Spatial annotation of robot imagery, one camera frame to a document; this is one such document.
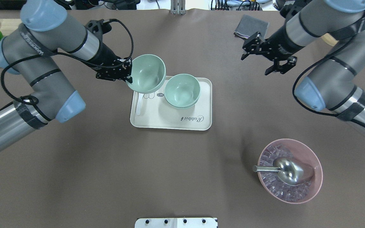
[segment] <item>mint green bowl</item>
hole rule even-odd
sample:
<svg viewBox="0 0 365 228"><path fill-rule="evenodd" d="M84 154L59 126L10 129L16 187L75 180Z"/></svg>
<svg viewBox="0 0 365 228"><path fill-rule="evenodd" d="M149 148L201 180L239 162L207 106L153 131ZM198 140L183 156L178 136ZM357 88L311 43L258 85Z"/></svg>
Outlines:
<svg viewBox="0 0 365 228"><path fill-rule="evenodd" d="M190 108L200 98L200 83L190 74L171 77L164 88L164 97L175 108Z"/></svg>
<svg viewBox="0 0 365 228"><path fill-rule="evenodd" d="M133 82L126 82L133 91L143 94L156 92L165 81L165 64L161 58L146 54L132 60Z"/></svg>

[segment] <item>cutting board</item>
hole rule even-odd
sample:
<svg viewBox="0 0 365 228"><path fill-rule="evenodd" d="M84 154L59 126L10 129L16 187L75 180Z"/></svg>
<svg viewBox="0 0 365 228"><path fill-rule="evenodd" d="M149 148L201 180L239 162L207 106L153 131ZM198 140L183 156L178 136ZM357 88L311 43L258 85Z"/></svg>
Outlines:
<svg viewBox="0 0 365 228"><path fill-rule="evenodd" d="M0 31L4 36L8 36L18 28L20 19L0 19Z"/></svg>

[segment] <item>tabletop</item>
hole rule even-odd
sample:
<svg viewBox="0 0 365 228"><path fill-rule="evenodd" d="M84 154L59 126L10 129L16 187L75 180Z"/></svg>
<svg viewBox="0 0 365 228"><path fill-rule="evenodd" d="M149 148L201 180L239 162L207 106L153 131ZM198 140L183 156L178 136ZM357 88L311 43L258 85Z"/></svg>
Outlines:
<svg viewBox="0 0 365 228"><path fill-rule="evenodd" d="M122 227L137 218L214 217L219 227L365 227L365 138L336 118L304 110L292 97L296 77L323 57L321 39L299 51L287 74L264 76L262 56L241 61L243 40L233 31L244 14L282 26L278 12L192 9L72 10L85 24L117 18L135 42L133 57L155 54L167 75L188 73L213 86L207 131L131 125L133 91L122 81L95 79L80 62L54 56L86 102L67 121L51 121L0 152L0 227ZM0 11L0 18L18 18ZM120 25L104 35L118 56L130 51ZM365 69L355 78L365 89ZM7 75L17 96L32 92ZM10 102L0 85L0 108ZM311 201L291 205L272 197L252 165L280 138L309 146L323 167L323 186Z"/></svg>

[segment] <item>white bracket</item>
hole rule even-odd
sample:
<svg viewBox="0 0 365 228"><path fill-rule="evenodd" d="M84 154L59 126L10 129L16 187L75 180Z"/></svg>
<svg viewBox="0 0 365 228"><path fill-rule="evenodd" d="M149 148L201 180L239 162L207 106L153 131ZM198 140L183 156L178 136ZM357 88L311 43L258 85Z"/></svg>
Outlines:
<svg viewBox="0 0 365 228"><path fill-rule="evenodd" d="M171 0L171 14L185 14L185 0Z"/></svg>
<svg viewBox="0 0 365 228"><path fill-rule="evenodd" d="M218 228L217 218L141 218L135 228Z"/></svg>

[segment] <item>light blue plastic cap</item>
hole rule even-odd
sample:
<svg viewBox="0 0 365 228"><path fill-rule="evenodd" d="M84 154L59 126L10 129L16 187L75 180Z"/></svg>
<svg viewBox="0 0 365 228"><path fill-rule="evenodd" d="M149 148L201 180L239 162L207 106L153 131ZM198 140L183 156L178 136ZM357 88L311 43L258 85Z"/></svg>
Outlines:
<svg viewBox="0 0 365 228"><path fill-rule="evenodd" d="M333 9L345 13L358 13L365 10L365 0L324 0Z"/></svg>
<svg viewBox="0 0 365 228"><path fill-rule="evenodd" d="M44 32L61 25L67 18L67 11L54 0L28 0L20 17L29 29Z"/></svg>
<svg viewBox="0 0 365 228"><path fill-rule="evenodd" d="M305 102L315 111L320 111L326 107L322 95L320 95L319 90L308 77L305 77L305 79L298 85L294 94L298 97L298 99Z"/></svg>
<svg viewBox="0 0 365 228"><path fill-rule="evenodd" d="M56 115L56 119L60 123L64 123L73 118L78 113L85 109L85 102L81 98L78 91L74 91L73 94L67 99L64 105L60 108Z"/></svg>
<svg viewBox="0 0 365 228"><path fill-rule="evenodd" d="M9 65L8 62L5 59L4 54L3 54L3 40L4 39L5 38L3 38L0 41L0 67L3 68L3 69L6 68ZM7 70L6 72L11 73L11 74L21 74L18 71L14 70L13 68L9 68L9 70Z"/></svg>

